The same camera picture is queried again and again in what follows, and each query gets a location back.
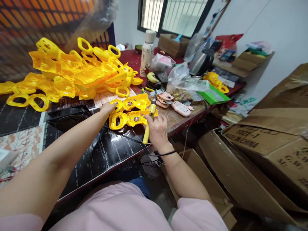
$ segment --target green tray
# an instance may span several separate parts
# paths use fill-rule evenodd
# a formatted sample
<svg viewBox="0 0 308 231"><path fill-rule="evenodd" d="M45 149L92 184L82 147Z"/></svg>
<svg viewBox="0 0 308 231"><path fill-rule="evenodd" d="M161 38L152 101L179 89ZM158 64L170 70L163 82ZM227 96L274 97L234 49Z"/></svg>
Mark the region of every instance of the green tray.
<svg viewBox="0 0 308 231"><path fill-rule="evenodd" d="M226 96L224 93L221 93L219 90L217 90L212 84L210 84L210 89L211 92L203 92L203 91L198 91L198 93L210 104L210 105L214 105L214 104L221 104L221 103L225 103L228 102L230 100L230 98L228 96ZM215 92L217 95L220 96L220 98L218 99L213 92Z"/></svg>

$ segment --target window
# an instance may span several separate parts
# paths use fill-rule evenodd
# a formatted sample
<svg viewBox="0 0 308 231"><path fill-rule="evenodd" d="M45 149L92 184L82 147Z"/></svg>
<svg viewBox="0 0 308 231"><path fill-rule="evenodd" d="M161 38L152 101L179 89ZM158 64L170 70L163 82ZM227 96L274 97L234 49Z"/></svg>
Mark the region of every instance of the window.
<svg viewBox="0 0 308 231"><path fill-rule="evenodd" d="M138 30L182 34L198 32L214 0L139 0Z"/></svg>

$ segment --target hand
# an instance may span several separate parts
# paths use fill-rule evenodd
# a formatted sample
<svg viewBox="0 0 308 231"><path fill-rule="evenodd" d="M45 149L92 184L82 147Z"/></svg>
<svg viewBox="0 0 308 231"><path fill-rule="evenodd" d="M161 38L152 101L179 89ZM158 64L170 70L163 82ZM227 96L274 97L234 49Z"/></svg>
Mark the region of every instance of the hand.
<svg viewBox="0 0 308 231"><path fill-rule="evenodd" d="M168 141L167 118L165 116L157 116L152 119L149 115L145 115L144 118L147 120L150 128L149 139L158 152L170 152L174 150L172 144Z"/></svg>
<svg viewBox="0 0 308 231"><path fill-rule="evenodd" d="M100 112L110 114L111 112L114 111L115 107L116 107L116 103L113 103L113 104L105 103L100 107Z"/></svg>

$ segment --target sleeve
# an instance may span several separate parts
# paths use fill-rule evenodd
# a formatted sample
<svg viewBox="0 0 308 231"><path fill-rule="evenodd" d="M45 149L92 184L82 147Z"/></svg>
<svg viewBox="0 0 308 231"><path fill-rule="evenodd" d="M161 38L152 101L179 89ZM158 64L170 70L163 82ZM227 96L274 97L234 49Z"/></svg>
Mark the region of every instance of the sleeve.
<svg viewBox="0 0 308 231"><path fill-rule="evenodd" d="M220 214L209 201L180 198L177 205L178 210L171 220L171 228L173 231L228 231Z"/></svg>
<svg viewBox="0 0 308 231"><path fill-rule="evenodd" d="M43 220L33 214L19 214L0 218L1 231L40 231Z"/></svg>

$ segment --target person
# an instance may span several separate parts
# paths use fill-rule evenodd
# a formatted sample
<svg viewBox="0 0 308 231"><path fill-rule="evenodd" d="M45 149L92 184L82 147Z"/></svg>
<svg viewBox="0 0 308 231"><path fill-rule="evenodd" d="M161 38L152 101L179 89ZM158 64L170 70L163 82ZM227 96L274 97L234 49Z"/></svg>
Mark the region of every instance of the person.
<svg viewBox="0 0 308 231"><path fill-rule="evenodd" d="M39 231L63 191L74 166L95 139L116 104L64 133L0 189L0 230ZM159 154L174 152L166 117L145 116L150 141ZM180 197L171 225L160 207L135 184L122 182L94 193L50 230L227 230L198 177L175 152L162 156Z"/></svg>

